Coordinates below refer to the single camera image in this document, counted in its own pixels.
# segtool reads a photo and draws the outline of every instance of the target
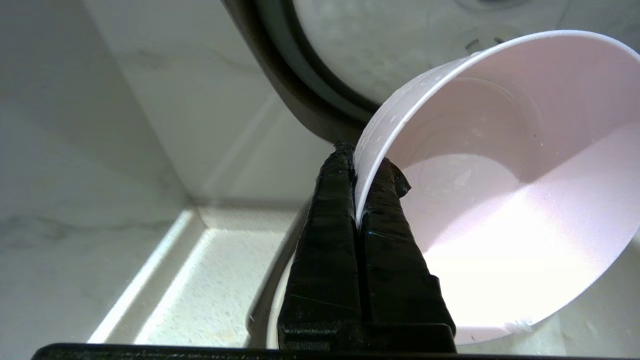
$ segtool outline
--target plastic cup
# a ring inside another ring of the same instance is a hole
[[[397,90],[355,153],[356,217],[383,157],[458,327],[526,329],[582,293],[640,225],[640,56],[585,31],[527,35]]]

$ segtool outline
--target pink cup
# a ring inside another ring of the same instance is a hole
[[[356,217],[383,157],[458,327],[486,341],[548,317],[640,225],[640,56],[586,31],[527,35],[397,90],[355,153]]]

